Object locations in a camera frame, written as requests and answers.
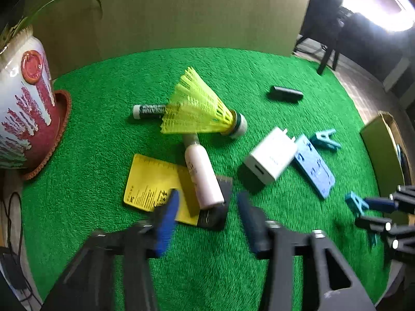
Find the red white flower pot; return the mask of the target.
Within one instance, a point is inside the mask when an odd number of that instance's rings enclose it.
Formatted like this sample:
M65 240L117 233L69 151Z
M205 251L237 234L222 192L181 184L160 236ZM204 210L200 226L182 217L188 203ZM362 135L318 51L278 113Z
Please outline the red white flower pot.
M31 26L1 52L1 168L25 168L30 139L51 125L56 99L48 60Z

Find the black white lip balm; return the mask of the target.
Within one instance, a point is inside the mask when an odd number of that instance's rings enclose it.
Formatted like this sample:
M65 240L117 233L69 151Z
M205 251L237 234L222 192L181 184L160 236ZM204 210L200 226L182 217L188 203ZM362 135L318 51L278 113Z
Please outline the black white lip balm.
M160 119L166 110L166 105L134 105L132 116L136 120Z

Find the red pot saucer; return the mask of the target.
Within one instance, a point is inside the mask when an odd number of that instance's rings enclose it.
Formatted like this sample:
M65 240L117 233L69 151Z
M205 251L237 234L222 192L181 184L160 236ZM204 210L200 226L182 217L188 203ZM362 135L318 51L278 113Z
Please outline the red pot saucer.
M54 91L56 106L51 125L40 128L30 139L32 147L26 152L26 167L19 171L22 180L31 180L45 167L62 139L72 110L72 99L68 91Z

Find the green spider plant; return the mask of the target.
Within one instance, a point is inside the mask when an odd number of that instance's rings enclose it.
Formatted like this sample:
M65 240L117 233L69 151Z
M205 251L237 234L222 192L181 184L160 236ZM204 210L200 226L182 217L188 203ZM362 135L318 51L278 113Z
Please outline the green spider plant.
M23 15L13 26L11 26L9 23L6 23L1 31L1 48L6 46L6 44L9 43L9 41L14 38L20 31L33 24L34 20L44 9L60 1L62 0L48 0L47 2L38 5L38 7L26 15ZM101 0L95 1L98 3L101 12L103 12Z

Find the yellow plastic shuttlecock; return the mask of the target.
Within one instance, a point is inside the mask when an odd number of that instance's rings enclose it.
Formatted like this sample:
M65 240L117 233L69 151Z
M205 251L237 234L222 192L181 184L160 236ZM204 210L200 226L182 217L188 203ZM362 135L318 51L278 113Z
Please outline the yellow plastic shuttlecock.
M236 139L245 135L248 123L187 67L165 107L160 128L164 134L220 133Z

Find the cardboard back panel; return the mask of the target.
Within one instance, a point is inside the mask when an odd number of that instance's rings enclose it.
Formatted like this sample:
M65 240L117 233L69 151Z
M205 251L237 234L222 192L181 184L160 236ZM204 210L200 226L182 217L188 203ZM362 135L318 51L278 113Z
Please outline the cardboard back panel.
M221 47L289 55L309 0L25 0L53 77L162 48Z

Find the white power adapter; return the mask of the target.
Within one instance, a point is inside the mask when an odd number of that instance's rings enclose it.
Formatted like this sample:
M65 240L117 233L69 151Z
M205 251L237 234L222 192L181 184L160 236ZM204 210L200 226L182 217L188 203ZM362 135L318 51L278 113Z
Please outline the white power adapter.
M276 126L245 158L244 164L264 185L278 179L298 150L287 132Z

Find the small black cylinder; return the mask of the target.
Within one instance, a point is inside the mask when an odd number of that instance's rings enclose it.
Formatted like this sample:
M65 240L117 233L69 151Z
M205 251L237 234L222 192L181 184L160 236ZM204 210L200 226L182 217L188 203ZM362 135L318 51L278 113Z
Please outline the small black cylinder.
M297 103L303 99L304 94L292 88L272 86L269 90L269 97L274 100Z

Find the blue clothespin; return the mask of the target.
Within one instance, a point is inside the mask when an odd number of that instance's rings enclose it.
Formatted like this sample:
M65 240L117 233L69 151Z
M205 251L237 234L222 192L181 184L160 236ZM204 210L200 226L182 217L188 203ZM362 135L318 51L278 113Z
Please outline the blue clothespin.
M369 205L354 192L345 195L345 203L356 217L363 216L364 212L369 210Z
M314 147L321 147L327 150L337 151L341 149L342 145L331 139L331 136L335 133L335 129L318 131L309 140L314 145Z

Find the black tripod stand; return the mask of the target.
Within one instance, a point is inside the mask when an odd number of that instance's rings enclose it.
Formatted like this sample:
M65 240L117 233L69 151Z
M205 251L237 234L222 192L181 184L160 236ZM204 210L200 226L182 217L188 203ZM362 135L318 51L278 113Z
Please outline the black tripod stand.
M293 51L296 52L298 46L307 39L325 46L325 54L316 71L318 75L323 74L332 52L335 53L332 69L336 69L340 55L337 49L338 36L350 13L342 4L343 0L309 0L300 29L300 38L296 41Z

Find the cardboard box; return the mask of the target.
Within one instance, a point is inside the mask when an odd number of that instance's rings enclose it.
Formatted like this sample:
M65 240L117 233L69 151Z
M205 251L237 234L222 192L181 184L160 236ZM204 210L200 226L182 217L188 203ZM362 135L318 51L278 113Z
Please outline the cardboard box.
M380 195L387 197L399 185L414 184L414 168L409 162L408 149L390 113L379 112L360 130L360 135L369 154Z

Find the light blue plastic card holder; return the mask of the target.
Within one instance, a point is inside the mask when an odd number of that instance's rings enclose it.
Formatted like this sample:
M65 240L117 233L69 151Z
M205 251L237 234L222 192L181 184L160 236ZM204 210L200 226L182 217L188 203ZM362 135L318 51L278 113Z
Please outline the light blue plastic card holder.
M317 194L326 199L336 179L323 158L305 135L301 135L295 142L297 152L294 160L299 169L312 184Z

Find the yellow card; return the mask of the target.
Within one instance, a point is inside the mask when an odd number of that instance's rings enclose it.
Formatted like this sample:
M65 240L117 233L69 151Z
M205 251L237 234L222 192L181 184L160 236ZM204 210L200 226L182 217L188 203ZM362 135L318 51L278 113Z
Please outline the yellow card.
M187 167L135 154L130 168L124 203L151 212L163 205L171 189L180 191L176 221L206 230L222 231L226 226L233 179L217 175L224 203L202 210Z

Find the pink white small bottle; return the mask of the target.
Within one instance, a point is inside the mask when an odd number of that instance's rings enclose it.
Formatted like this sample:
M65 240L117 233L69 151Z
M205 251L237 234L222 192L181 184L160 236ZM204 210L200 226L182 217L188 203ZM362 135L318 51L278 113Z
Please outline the pink white small bottle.
M200 144L198 136L195 133L183 134L183 142L186 148L186 165L195 186L200 209L211 209L214 206L222 205L224 203L224 196L208 153Z

